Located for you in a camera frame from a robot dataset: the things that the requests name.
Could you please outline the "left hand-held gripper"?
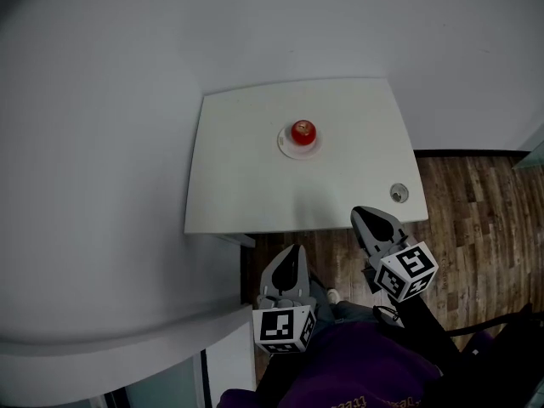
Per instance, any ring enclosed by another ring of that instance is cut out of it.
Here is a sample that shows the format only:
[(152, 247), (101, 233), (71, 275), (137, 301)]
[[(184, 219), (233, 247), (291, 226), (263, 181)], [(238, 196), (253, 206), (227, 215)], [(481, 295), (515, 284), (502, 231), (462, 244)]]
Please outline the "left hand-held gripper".
[(254, 342), (260, 349), (267, 354), (298, 354), (307, 349), (316, 325), (316, 300), (280, 296), (308, 290), (305, 248), (291, 245), (272, 259), (261, 276), (263, 295), (252, 312)]

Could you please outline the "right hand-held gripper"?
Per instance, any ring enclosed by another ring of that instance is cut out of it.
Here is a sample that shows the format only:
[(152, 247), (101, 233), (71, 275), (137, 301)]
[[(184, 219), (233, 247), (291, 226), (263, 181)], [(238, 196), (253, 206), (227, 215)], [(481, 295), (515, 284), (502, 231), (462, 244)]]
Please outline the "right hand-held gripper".
[[(356, 239), (371, 266), (371, 289), (384, 290), (400, 303), (424, 292), (433, 281), (438, 263), (424, 241), (415, 243), (393, 215), (373, 207), (354, 207), (350, 213)], [(375, 245), (398, 243), (377, 253)]]

